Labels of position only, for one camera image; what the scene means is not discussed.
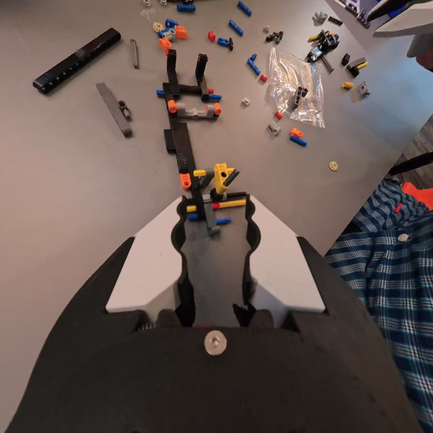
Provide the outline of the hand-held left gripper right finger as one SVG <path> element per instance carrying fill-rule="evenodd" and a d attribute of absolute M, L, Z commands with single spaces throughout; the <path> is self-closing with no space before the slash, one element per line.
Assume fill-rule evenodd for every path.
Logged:
<path fill-rule="evenodd" d="M 289 311 L 324 313 L 322 300 L 297 235 L 254 196 L 247 195 L 243 303 L 268 310 L 272 317 Z"/>

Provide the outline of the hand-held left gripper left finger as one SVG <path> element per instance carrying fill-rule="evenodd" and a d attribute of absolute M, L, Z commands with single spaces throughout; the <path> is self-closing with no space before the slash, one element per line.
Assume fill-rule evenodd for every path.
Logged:
<path fill-rule="evenodd" d="M 107 312 L 159 313 L 181 306 L 179 283 L 187 270 L 182 255 L 185 221 L 186 198 L 179 197 L 136 233 Z"/>

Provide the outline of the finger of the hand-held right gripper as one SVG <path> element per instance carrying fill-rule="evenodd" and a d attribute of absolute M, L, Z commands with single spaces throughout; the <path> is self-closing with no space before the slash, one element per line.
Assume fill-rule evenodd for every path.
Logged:
<path fill-rule="evenodd" d="M 391 15 L 395 21 L 420 21 L 420 8 L 415 0 L 380 1 L 367 14 L 367 21 L 374 21 L 385 15 Z"/>
<path fill-rule="evenodd" d="M 411 5 L 399 15 L 379 26 L 374 37 L 392 38 L 412 35 L 408 58 L 425 54 L 433 46 L 433 6 Z"/>

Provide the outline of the black lego chassis assembly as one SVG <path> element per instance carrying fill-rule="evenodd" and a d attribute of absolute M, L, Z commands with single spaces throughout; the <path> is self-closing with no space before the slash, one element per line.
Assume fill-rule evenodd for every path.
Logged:
<path fill-rule="evenodd" d="M 220 233 L 220 226 L 214 211 L 221 207 L 243 206 L 244 201 L 228 200 L 237 197 L 228 194 L 233 181 L 240 171 L 230 168 L 225 163 L 217 163 L 214 168 L 199 170 L 193 155 L 193 149 L 185 120 L 217 121 L 222 112 L 221 96 L 210 89 L 205 79 L 208 56 L 199 54 L 195 68 L 197 85 L 180 84 L 176 72 L 177 53 L 174 49 L 166 49 L 167 78 L 163 89 L 157 90 L 159 98 L 165 100 L 169 129 L 164 130 L 165 146 L 168 153 L 175 154 L 181 186 L 184 191 L 191 192 L 192 206 L 198 219 L 205 219 L 208 234 Z"/>

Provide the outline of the scattered loose lego pieces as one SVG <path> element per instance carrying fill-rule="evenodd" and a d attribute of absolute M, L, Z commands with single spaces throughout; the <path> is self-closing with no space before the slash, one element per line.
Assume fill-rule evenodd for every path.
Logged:
<path fill-rule="evenodd" d="M 268 118 L 268 113 L 259 118 L 261 126 L 258 126 L 254 112 L 258 115 L 262 115 L 262 112 L 258 108 L 260 98 L 252 92 L 252 83 L 257 83 L 259 88 L 267 88 L 271 49 L 276 47 L 306 62 L 307 54 L 315 45 L 309 39 L 322 30 L 335 32 L 336 28 L 324 29 L 322 24 L 317 23 L 319 14 L 307 20 L 307 15 L 311 12 L 307 1 L 254 1 L 253 17 L 250 10 L 252 1 L 204 3 L 206 7 L 197 13 L 195 3 L 179 2 L 177 9 L 182 12 L 177 14 L 184 17 L 158 23 L 150 1 L 144 1 L 142 15 L 151 20 L 153 31 L 159 35 L 164 59 L 153 56 L 156 54 L 156 37 L 151 36 L 150 46 L 144 44 L 138 50 L 145 63 L 143 73 L 146 73 L 146 77 L 155 75 L 159 78 L 158 67 L 166 67 L 167 63 L 165 50 L 172 48 L 177 53 L 176 72 L 179 83 L 197 85 L 195 68 L 198 55 L 207 55 L 205 79 L 208 87 L 221 96 L 222 112 L 214 122 L 189 122 L 205 128 L 197 143 L 211 158 L 211 162 L 223 152 L 223 156 L 232 163 L 228 167 L 244 169 L 248 161 L 257 160 L 262 163 L 264 155 L 273 152 L 273 146 L 267 143 L 261 146 L 260 151 L 253 151 L 253 145 L 262 142 L 258 131 L 263 129 L 263 121 Z M 353 51 L 355 54 L 359 52 L 361 44 L 355 40 L 352 29 L 347 26 L 335 33 L 339 35 L 339 45 L 327 54 L 327 58 L 330 56 L 331 60 L 337 60 L 343 51 L 347 51 L 347 56 L 343 59 L 343 63 L 347 64 Z M 164 74 L 167 82 L 167 71 Z M 272 103 L 270 105 L 275 114 L 272 115 L 268 136 L 277 136 L 283 115 L 276 112 Z M 314 134 L 307 133 L 307 138 L 313 138 L 309 147 L 305 139 L 297 134 L 298 131 L 290 137 L 288 149 L 297 152 L 303 149 L 304 155 L 301 159 L 291 160 L 291 168 L 304 168 L 305 165 L 313 169 L 317 158 L 319 162 L 328 162 L 329 159 L 328 165 L 321 166 L 328 167 L 331 172 L 340 170 L 341 175 L 356 172 L 355 155 L 344 155 L 352 142 L 360 144 L 360 139 L 355 138 L 355 132 L 350 132 L 349 140 L 344 140 L 344 129 L 356 123 L 354 120 L 348 121 L 348 114 L 342 115 L 335 111 L 334 125 L 328 123 L 328 129 L 312 127 L 288 117 L 286 119 L 316 130 Z"/>

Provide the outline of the long grey lego beam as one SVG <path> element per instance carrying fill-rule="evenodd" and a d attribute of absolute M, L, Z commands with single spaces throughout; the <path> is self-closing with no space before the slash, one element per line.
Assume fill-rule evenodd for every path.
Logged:
<path fill-rule="evenodd" d="M 123 100 L 116 100 L 114 94 L 104 82 L 96 83 L 95 86 L 122 135 L 125 138 L 131 138 L 133 136 L 133 131 L 130 125 L 130 122 L 132 121 L 132 112 L 126 102 Z"/>

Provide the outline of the long black lego beam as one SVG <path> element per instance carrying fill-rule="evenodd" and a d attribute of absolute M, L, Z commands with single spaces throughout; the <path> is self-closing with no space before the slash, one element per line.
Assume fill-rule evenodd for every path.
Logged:
<path fill-rule="evenodd" d="M 70 56 L 37 77 L 32 85 L 46 95 L 74 76 L 90 62 L 101 56 L 121 40 L 121 34 L 109 28 Z"/>

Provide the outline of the small black yellow sub-assembly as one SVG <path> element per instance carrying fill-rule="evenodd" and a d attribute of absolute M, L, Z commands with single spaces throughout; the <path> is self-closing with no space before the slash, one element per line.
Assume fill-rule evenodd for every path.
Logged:
<path fill-rule="evenodd" d="M 327 54 L 333 51 L 339 45 L 339 35 L 335 32 L 322 30 L 318 35 L 309 39 L 315 45 L 306 56 L 306 62 L 314 63 L 321 60 L 330 74 L 334 71 L 333 66 L 327 59 Z"/>

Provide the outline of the person's plaid shirt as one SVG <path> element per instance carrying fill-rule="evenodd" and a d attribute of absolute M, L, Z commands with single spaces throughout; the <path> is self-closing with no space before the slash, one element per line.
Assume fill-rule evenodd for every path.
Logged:
<path fill-rule="evenodd" d="M 374 318 L 421 428 L 432 432 L 432 210 L 387 176 L 325 257 Z"/>

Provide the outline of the clear plastic bag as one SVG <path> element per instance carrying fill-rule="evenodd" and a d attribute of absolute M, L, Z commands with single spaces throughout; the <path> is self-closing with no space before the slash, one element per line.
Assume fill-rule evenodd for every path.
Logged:
<path fill-rule="evenodd" d="M 325 128 L 323 68 L 273 47 L 268 63 L 267 98 L 276 112 L 312 127 Z"/>

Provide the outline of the black metal table leg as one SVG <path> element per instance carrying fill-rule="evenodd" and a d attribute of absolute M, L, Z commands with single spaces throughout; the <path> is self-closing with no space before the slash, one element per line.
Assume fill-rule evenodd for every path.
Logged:
<path fill-rule="evenodd" d="M 405 172 L 409 172 L 411 170 L 416 170 L 418 168 L 424 167 L 431 164 L 432 162 L 433 152 L 428 152 L 393 166 L 388 173 L 390 176 L 399 175 Z"/>

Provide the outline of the orange plastic object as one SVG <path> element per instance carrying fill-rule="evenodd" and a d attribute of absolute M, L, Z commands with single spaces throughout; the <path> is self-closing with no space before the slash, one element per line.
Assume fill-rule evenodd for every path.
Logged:
<path fill-rule="evenodd" d="M 411 182 L 405 182 L 402 190 L 417 201 L 424 203 L 430 210 L 433 209 L 433 188 L 417 189 Z"/>

